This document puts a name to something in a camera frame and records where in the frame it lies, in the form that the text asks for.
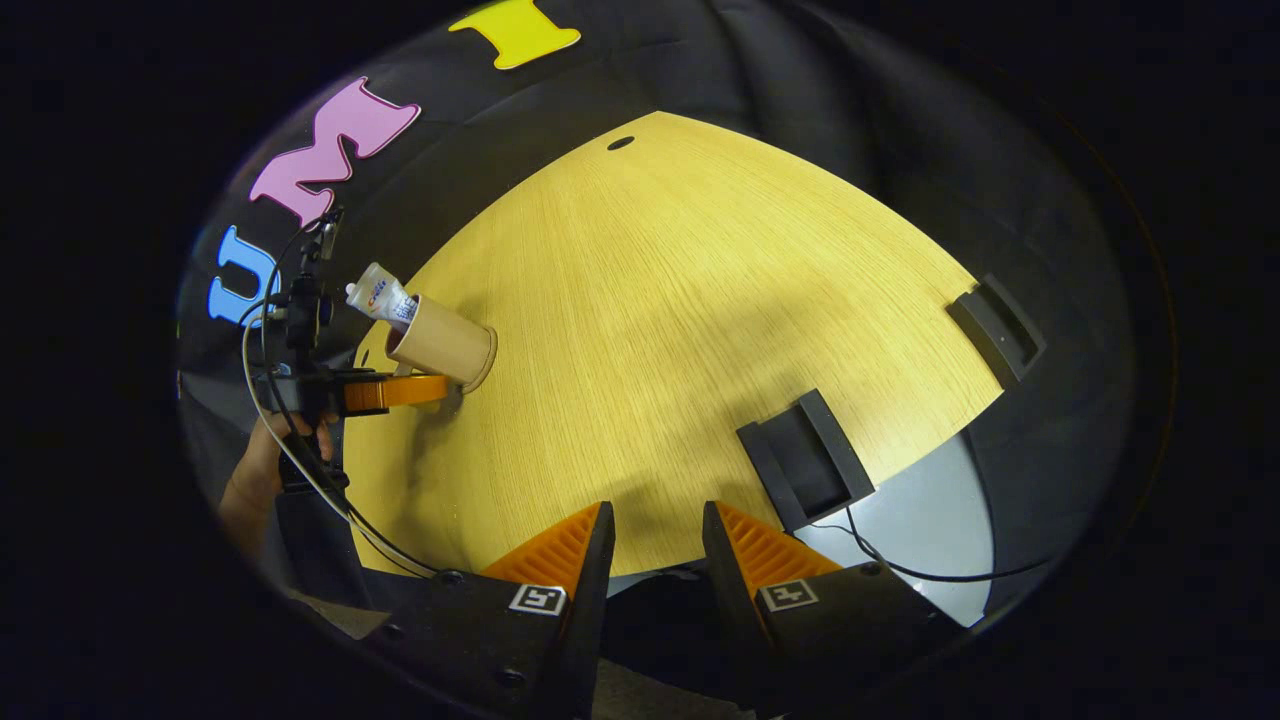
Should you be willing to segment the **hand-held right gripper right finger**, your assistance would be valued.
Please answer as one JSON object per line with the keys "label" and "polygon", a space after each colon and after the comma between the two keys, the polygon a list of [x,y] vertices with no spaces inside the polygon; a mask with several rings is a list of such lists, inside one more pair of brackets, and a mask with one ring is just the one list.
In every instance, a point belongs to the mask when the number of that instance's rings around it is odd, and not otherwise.
{"label": "hand-held right gripper right finger", "polygon": [[701,542],[733,689],[760,716],[850,705],[966,635],[884,564],[844,568],[728,503],[705,503]]}

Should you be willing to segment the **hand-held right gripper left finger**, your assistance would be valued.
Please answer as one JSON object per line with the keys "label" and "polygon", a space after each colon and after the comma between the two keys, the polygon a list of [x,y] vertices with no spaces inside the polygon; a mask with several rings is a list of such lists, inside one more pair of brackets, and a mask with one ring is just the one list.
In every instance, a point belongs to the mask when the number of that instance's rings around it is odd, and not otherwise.
{"label": "hand-held right gripper left finger", "polygon": [[439,571],[362,648],[452,719],[588,719],[614,538],[590,505],[483,574]]}

